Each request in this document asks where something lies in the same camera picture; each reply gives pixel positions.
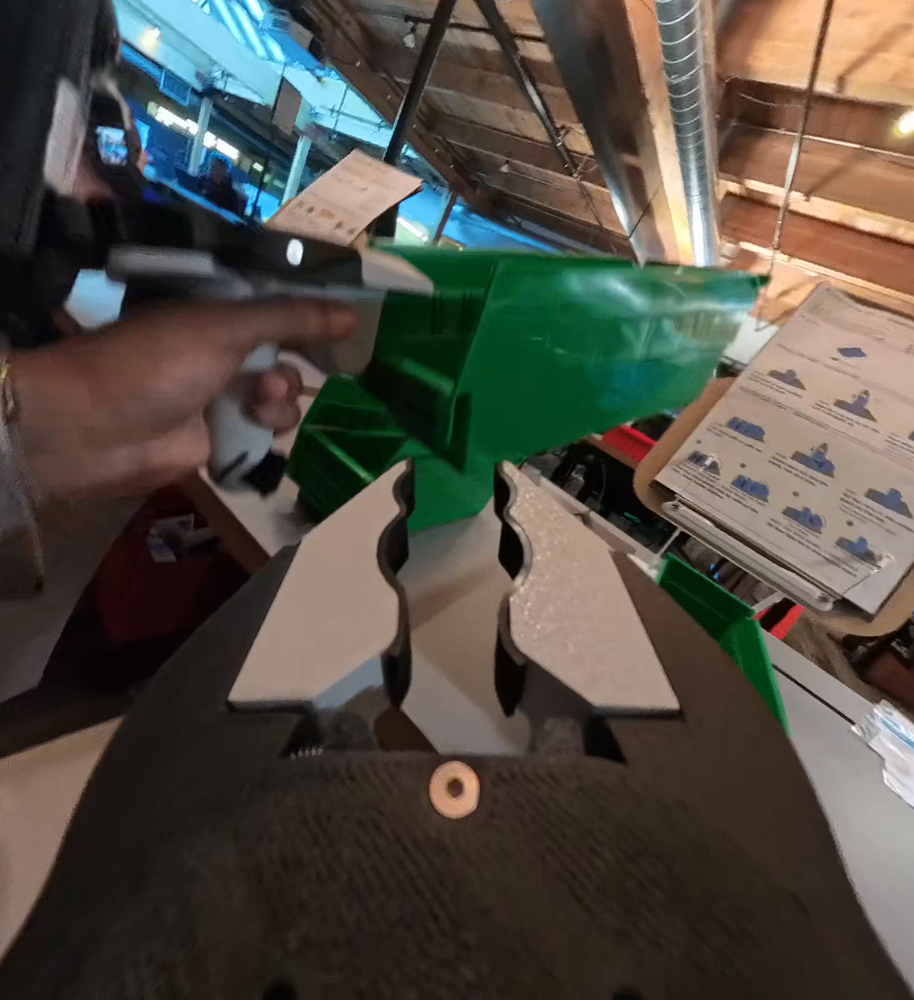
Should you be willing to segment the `person's trouser leg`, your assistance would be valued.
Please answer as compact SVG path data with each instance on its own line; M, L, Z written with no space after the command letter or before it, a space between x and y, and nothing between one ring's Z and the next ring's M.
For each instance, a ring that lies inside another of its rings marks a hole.
M0 959L33 908L113 719L0 758Z

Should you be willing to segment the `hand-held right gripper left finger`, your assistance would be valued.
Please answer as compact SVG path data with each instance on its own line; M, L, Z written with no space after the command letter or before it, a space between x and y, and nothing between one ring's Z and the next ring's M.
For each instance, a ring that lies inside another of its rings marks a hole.
M304 537L229 692L232 709L330 712L371 689L403 706L412 646L398 575L414 507L405 459Z

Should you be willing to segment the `red bag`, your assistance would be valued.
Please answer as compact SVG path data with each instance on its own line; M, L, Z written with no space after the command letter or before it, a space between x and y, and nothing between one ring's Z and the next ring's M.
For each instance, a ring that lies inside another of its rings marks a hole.
M123 645L196 628L248 577L189 497L169 487L131 516L91 592L106 637Z

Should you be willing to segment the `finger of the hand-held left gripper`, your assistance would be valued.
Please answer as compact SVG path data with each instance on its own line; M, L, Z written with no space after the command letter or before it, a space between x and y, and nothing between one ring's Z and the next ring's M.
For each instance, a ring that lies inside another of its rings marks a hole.
M346 340L307 348L304 355L325 376L361 374L375 351L378 329L388 298L431 299L432 279L402 257L374 249L360 251L360 278L351 283L309 287L310 297L349 305L355 313L355 330Z

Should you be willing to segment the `person's left hand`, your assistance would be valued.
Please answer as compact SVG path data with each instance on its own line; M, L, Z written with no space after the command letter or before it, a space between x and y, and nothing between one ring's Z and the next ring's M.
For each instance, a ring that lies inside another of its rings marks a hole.
M205 411L258 347L347 339L350 305L275 298L176 304L10 362L26 481L40 501L123 497L206 465Z

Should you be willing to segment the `person's white shirt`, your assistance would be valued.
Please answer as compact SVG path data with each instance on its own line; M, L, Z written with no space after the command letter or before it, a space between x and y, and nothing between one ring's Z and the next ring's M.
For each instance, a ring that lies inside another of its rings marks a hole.
M114 635L97 598L97 571L117 538L95 534L55 550L43 591L0 602L0 705L35 689L55 657L68 664L130 644Z

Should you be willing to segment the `silver ribbed duct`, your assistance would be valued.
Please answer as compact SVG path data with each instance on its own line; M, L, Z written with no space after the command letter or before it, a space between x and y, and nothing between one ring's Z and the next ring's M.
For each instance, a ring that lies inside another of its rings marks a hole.
M713 4L656 1L654 10L693 259L700 267L714 267L720 251Z

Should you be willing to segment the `red plastic bin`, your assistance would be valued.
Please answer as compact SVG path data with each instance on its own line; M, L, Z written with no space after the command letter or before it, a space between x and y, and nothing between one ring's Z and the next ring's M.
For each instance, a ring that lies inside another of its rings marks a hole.
M619 461L636 468L657 442L629 425L620 425L603 432L600 443L608 453L616 455Z

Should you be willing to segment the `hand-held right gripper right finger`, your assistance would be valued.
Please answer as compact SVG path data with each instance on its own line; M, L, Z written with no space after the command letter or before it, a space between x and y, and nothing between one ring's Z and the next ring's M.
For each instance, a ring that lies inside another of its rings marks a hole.
M500 463L494 483L499 562L510 579L495 667L504 713L677 716L616 552L518 467Z

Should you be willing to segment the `black disc floor lamp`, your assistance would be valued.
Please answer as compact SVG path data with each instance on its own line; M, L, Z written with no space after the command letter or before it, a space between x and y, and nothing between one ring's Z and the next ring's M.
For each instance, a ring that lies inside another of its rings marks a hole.
M450 19L455 11L456 4L456 1L439 1L436 5L429 28L425 32L415 68L406 86L403 100L400 103L400 108L394 120L390 139L383 154L382 162L386 166L397 167L406 144L417 131L417 128L422 128L424 132L428 129L428 125L425 125L425 121L420 117L422 98L425 95L425 90L428 87L442 49L446 31L450 25ZM441 157L443 157L443 153L440 151L442 149L440 145L442 140L431 132L427 132L427 134L429 138L424 139L424 142L429 144L429 148L436 159L442 162ZM451 194L453 197L448 202L450 207L445 209L441 217L442 221L438 222L434 240L437 240L442 234L446 220L449 218L449 213L452 212L456 192L452 191ZM396 236L398 211L397 205L389 206L375 220L373 234L377 238L393 239Z

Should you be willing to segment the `grey desk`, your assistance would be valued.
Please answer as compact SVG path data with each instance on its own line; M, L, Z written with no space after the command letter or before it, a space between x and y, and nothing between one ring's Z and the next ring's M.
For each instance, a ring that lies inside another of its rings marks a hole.
M508 581L500 525L476 517L410 542L400 574L412 618L414 679L404 713L444 752L511 754L525 722L507 719L492 680L496 618ZM868 714L850 693L781 641L766 639L791 738L875 931L914 990L914 808L888 789L881 758L852 726Z

